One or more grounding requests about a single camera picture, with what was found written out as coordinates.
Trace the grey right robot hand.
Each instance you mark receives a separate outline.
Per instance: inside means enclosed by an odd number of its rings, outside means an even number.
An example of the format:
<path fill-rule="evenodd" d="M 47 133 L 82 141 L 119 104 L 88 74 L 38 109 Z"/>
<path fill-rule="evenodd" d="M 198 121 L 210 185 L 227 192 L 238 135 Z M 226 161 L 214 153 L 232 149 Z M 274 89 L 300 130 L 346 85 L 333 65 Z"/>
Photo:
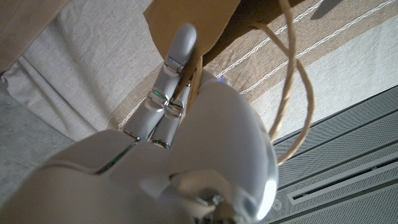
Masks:
<path fill-rule="evenodd" d="M 154 86 L 120 131 L 60 151 L 1 207 L 2 223 L 255 223 L 274 203 L 278 168 L 249 103 L 204 72 L 175 89 L 197 32 L 182 24 Z"/>

